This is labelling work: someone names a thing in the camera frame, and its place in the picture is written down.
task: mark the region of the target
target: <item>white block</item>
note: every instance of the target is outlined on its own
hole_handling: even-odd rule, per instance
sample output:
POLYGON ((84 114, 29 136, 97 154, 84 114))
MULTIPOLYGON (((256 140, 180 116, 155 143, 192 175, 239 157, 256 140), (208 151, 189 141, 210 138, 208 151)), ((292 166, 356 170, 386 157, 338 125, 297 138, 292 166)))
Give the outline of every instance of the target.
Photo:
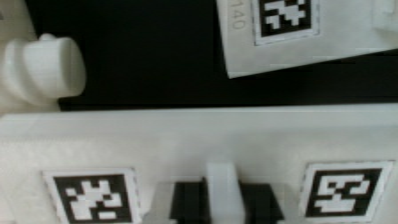
POLYGON ((230 78, 398 48, 397 0, 271 2, 217 0, 230 78))
POLYGON ((214 224, 244 224, 246 210, 235 165, 208 164, 210 214, 214 224))

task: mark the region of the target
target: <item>black background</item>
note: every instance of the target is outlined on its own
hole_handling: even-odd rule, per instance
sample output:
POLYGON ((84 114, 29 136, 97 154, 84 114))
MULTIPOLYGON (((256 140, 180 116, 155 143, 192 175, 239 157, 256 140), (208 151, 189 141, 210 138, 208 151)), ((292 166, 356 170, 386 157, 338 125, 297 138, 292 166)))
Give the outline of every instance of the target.
POLYGON ((38 34, 72 36, 84 52, 88 89, 65 110, 398 101, 398 51, 230 80, 216 0, 27 3, 38 34))

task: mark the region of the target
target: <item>white plastic tab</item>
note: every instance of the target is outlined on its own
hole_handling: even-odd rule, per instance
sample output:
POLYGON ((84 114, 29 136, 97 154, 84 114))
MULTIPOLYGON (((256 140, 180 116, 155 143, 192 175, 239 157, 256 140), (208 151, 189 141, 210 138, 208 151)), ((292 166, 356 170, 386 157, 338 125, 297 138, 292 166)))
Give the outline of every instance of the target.
POLYGON ((375 1, 374 25, 379 29, 398 32, 398 0, 375 1))
POLYGON ((244 199, 235 165, 208 164, 210 213, 214 224, 244 224, 244 199))

